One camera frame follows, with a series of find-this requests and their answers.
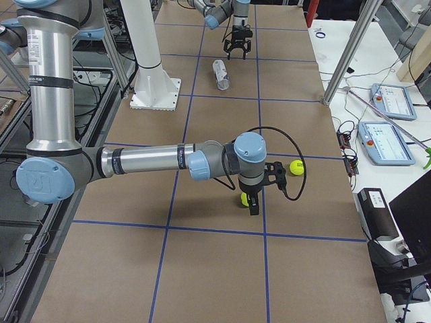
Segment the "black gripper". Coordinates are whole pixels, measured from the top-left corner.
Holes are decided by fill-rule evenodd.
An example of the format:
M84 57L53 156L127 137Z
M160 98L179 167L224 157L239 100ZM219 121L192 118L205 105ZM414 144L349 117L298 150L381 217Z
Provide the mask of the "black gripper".
M250 215L259 215L259 197L258 194L261 191L260 185L246 185L240 184L240 189L242 192L247 194L248 197L248 208Z
M233 26L232 31L237 28L247 28L246 26ZM230 60L231 48L242 48L243 54L242 58L245 59L247 54L251 51L251 40L247 40L247 38L235 38L231 33L231 39L224 41L224 52L226 53L227 59Z

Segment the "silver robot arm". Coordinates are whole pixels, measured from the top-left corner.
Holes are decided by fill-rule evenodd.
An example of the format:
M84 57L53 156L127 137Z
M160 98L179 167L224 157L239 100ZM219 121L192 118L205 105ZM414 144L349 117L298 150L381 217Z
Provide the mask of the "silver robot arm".
M174 111L181 79L171 78L162 66L151 1L119 1L125 27L135 55L133 74L120 95L134 81L131 108ZM253 32L248 24L251 1L186 1L203 17L210 30L233 18L231 39L223 51L241 48L243 58L251 49ZM264 138L251 131L232 142L111 149L84 147L78 139L89 130L96 116L102 116L103 99L108 93L88 83L79 83L74 71L73 41L103 40L110 35L104 1L13 1L18 24L27 42L32 139L26 145L26 158L16 170L15 180L30 200L55 204L71 197L91 182L114 175L162 170L188 170L196 181L226 176L235 190L232 175L238 175L239 189L246 194L251 215L259 214L258 194L265 184L267 157ZM82 112L75 108L75 85L90 89L95 106Z
M253 37L253 31L248 23L250 1L222 1L219 6L210 1L186 1L186 3L187 7L177 1L177 4L183 9L198 11L203 16L205 25L211 30L215 30L228 20L222 38L223 51L230 60L232 51L239 48L242 50L242 59L246 59L247 54L251 51L251 38Z

